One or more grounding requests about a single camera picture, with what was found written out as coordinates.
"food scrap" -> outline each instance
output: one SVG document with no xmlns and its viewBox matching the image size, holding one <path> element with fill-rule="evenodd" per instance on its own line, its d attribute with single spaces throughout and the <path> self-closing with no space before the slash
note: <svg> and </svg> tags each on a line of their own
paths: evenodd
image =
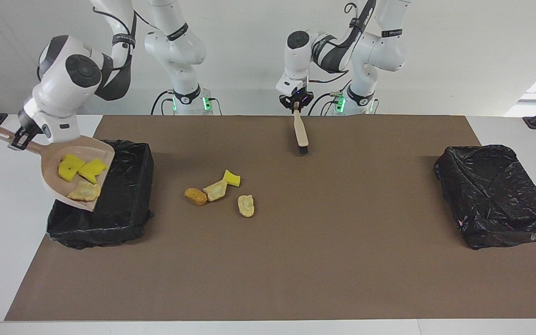
<svg viewBox="0 0 536 335">
<path fill-rule="evenodd" d="M 223 176 L 223 180 L 227 182 L 227 184 L 239 187 L 241 183 L 241 176 L 237 176 L 235 174 L 232 174 L 229 170 L 225 170 L 225 176 Z"/>
<path fill-rule="evenodd" d="M 95 158 L 89 163 L 83 165 L 78 170 L 78 174 L 86 178 L 92 184 L 96 184 L 96 176 L 102 173 L 103 170 L 109 167 L 105 165 L 100 159 Z"/>
<path fill-rule="evenodd" d="M 66 154 L 59 164 L 57 173 L 63 180 L 70 182 L 85 163 L 85 161 L 79 159 L 75 155 Z"/>
<path fill-rule="evenodd" d="M 185 195 L 185 197 L 187 197 L 187 199 L 196 206 L 202 206 L 208 200 L 208 196 L 206 195 L 206 193 L 200 191 L 197 188 L 188 188 L 185 190 L 183 195 Z"/>
<path fill-rule="evenodd" d="M 246 218 L 251 218 L 255 212 L 254 198 L 251 195 L 241 195 L 237 199 L 237 205 L 239 206 L 239 212 Z"/>
<path fill-rule="evenodd" d="M 67 197 L 77 201 L 94 201 L 101 194 L 101 186 L 87 181 L 79 181 L 77 187 Z"/>
<path fill-rule="evenodd" d="M 225 196 L 227 192 L 227 182 L 221 180 L 214 184 L 202 189 L 204 193 L 208 194 L 208 201 L 215 201 Z"/>
</svg>

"bread piece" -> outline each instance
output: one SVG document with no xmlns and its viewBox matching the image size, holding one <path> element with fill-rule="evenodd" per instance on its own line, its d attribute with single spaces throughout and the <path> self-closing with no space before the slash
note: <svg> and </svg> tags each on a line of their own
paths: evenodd
<svg viewBox="0 0 536 335">
<path fill-rule="evenodd" d="M 215 201 L 225 196 L 227 192 L 227 182 L 221 180 L 203 188 L 202 190 L 204 193 L 208 194 L 208 201 Z"/>
<path fill-rule="evenodd" d="M 101 194 L 101 186 L 87 181 L 79 181 L 77 187 L 67 197 L 77 201 L 94 201 Z"/>
<path fill-rule="evenodd" d="M 196 206 L 202 206 L 203 204 L 208 201 L 208 196 L 206 196 L 206 193 L 200 191 L 197 188 L 188 188 L 183 192 L 183 195 Z"/>
<path fill-rule="evenodd" d="M 246 218 L 251 218 L 255 212 L 254 198 L 251 195 L 241 195 L 237 199 L 237 205 L 239 206 L 239 212 Z"/>
</svg>

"white wall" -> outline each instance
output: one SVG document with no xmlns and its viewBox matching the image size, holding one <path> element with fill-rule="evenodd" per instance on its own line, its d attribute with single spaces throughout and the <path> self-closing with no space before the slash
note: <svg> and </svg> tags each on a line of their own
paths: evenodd
<svg viewBox="0 0 536 335">
<path fill-rule="evenodd" d="M 197 66 L 200 83 L 226 114 L 287 114 L 274 85 L 283 45 L 297 29 L 340 36 L 346 0 L 181 0 L 190 28 L 208 48 Z M 136 9 L 149 17 L 144 0 Z M 371 32 L 379 29 L 374 23 Z M 536 81 L 536 1 L 415 0 L 404 27 L 408 58 L 395 74 L 382 73 L 379 113 L 503 115 Z M 132 86 L 115 102 L 94 98 L 90 113 L 145 114 L 168 77 L 144 50 L 140 24 Z M 37 57 L 51 37 L 72 34 L 110 51 L 106 21 L 87 0 L 0 0 L 0 110 L 15 113 L 37 83 Z M 314 70 L 317 79 L 328 75 Z M 342 87 L 314 85 L 316 95 Z"/>
</svg>

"green indicator light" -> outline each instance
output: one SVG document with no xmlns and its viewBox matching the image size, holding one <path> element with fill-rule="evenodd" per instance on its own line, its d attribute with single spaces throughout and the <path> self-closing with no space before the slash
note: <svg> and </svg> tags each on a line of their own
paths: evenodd
<svg viewBox="0 0 536 335">
<path fill-rule="evenodd" d="M 202 101 L 204 102 L 204 109 L 205 110 L 210 110 L 210 108 L 212 108 L 212 105 L 210 104 L 210 102 L 208 101 L 207 98 L 202 97 Z"/>
<path fill-rule="evenodd" d="M 336 111 L 342 114 L 342 111 L 344 110 L 344 104 L 347 102 L 347 99 L 345 97 L 340 97 L 340 100 L 338 100 L 338 104 L 336 104 Z"/>
</svg>

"sponge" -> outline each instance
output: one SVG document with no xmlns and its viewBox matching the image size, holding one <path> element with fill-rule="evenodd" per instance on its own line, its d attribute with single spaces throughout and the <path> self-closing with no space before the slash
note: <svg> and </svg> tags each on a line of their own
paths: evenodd
<svg viewBox="0 0 536 335">
<path fill-rule="evenodd" d="M 66 154 L 57 168 L 57 173 L 63 180 L 70 182 L 85 163 L 75 155 Z"/>
<path fill-rule="evenodd" d="M 96 184 L 96 176 L 102 173 L 102 170 L 108 169 L 109 167 L 105 165 L 100 159 L 95 158 L 89 163 L 83 165 L 79 170 L 78 174 L 86 178 L 92 184 Z"/>
<path fill-rule="evenodd" d="M 225 176 L 223 177 L 223 180 L 226 181 L 229 185 L 239 187 L 241 183 L 241 176 L 237 176 L 235 174 L 230 173 L 229 170 L 225 170 Z"/>
</svg>

